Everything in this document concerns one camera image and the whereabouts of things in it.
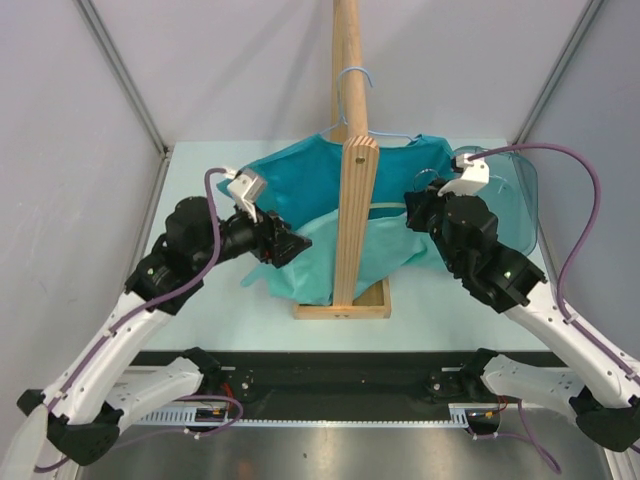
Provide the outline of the pale green plastic hanger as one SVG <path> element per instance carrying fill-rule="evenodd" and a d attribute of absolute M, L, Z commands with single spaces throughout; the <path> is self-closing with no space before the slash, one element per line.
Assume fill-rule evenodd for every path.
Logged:
<path fill-rule="evenodd" d="M 379 202 L 379 203 L 372 203 L 369 208 L 370 210 L 375 210 L 375 209 L 405 210 L 406 205 L 400 202 Z"/>

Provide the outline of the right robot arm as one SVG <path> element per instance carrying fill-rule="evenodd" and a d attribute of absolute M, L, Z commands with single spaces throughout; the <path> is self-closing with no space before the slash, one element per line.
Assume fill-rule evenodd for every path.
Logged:
<path fill-rule="evenodd" d="M 480 303 L 521 325 L 568 368 L 551 371 L 480 349 L 463 368 L 473 401 L 515 397 L 559 413 L 598 445 L 639 445 L 639 362 L 563 304 L 544 272 L 498 240 L 498 218 L 474 195 L 448 192 L 441 180 L 405 193 L 407 226 L 427 233 L 447 270 Z"/>

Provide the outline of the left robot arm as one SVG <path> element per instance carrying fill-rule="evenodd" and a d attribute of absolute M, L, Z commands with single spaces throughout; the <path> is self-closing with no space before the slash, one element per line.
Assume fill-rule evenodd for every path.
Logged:
<path fill-rule="evenodd" d="M 37 463 L 44 443 L 62 454 L 64 462 L 87 466 L 146 414 L 182 397 L 214 397 L 221 387 L 220 365 L 198 347 L 180 354 L 137 388 L 125 391 L 116 383 L 148 340 L 203 287 L 213 267 L 251 254 L 281 268 L 311 245 L 274 211 L 236 208 L 222 220 L 208 197 L 181 200 L 82 353 L 48 387 L 28 389 L 19 397 L 18 408 L 27 417 L 40 410 L 44 420 L 37 442 L 29 446 L 29 471 L 56 470 L 55 465 Z"/>

